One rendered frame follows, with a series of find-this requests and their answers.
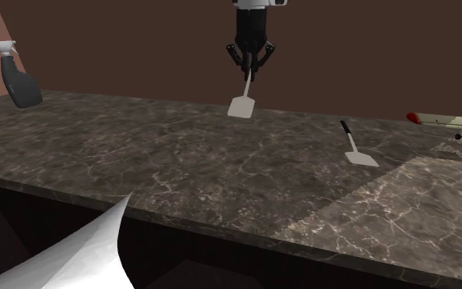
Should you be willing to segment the white curved sheet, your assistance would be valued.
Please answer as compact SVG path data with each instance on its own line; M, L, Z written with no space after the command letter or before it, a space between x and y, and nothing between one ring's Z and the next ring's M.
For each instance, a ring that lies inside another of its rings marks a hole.
M0 274L0 289L135 289L118 237L130 197L22 264Z

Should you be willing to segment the red and cream toy airplane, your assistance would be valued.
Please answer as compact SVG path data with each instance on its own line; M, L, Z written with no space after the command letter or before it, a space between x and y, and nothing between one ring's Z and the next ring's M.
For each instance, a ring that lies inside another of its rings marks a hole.
M409 112L406 118L418 125L424 126L437 126L445 128L454 128L462 131L462 117L461 116L447 116L447 115L436 115L418 112ZM460 140L461 134L456 134L455 139Z

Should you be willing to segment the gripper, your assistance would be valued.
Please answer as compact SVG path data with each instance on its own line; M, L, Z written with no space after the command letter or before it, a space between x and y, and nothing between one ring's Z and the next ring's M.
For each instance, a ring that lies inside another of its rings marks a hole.
M244 73L244 80L249 78L251 53L252 81L254 81L258 69L268 61L276 50L276 46L267 41L267 14L267 9L236 10L235 44L228 44L226 50L232 61ZM264 55L258 57L258 53L263 47Z

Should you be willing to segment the dark grey spray bottle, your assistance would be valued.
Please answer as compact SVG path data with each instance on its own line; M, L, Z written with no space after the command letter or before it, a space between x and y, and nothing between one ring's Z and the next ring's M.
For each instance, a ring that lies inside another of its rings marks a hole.
M30 108L43 102L43 97L35 78L25 72L19 71L11 51L15 40L0 41L0 63L2 80L13 103L21 109Z

